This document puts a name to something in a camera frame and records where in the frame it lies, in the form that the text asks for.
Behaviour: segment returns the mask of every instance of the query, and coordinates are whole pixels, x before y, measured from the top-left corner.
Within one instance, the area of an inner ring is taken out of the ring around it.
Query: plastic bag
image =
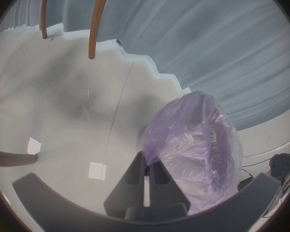
[[[236,129],[213,97],[202,92],[164,106],[141,145],[146,164],[161,159],[189,199],[188,214],[222,201],[241,174],[243,149]]]

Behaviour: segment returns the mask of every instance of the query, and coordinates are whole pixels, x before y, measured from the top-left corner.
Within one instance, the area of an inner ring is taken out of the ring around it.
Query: chair leg
[[[95,58],[98,29],[105,3],[106,0],[97,0],[93,10],[89,36],[89,58]]]
[[[0,151],[0,167],[23,166],[36,163],[37,154],[14,154]]]
[[[43,39],[47,38],[47,31],[46,31],[46,7],[47,7],[47,0],[42,0],[41,5],[41,30],[42,30],[42,37]]]

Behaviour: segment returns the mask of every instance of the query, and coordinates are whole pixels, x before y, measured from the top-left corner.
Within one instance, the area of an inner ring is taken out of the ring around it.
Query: purple plastic bag
[[[237,132],[213,97],[202,92],[164,106],[141,144],[146,164],[161,159],[189,199],[189,214],[222,201],[241,174],[243,149]]]

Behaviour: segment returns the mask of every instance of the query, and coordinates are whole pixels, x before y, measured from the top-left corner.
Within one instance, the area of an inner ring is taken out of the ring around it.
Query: wooden leg
[[[47,31],[46,31],[46,7],[47,7],[47,0],[42,0],[41,5],[41,30],[42,30],[42,37],[43,39],[47,38]]]
[[[98,29],[105,3],[106,0],[97,0],[93,10],[89,36],[89,58],[95,58]]]
[[[0,151],[0,167],[29,165],[36,163],[37,160],[37,154],[13,154]]]

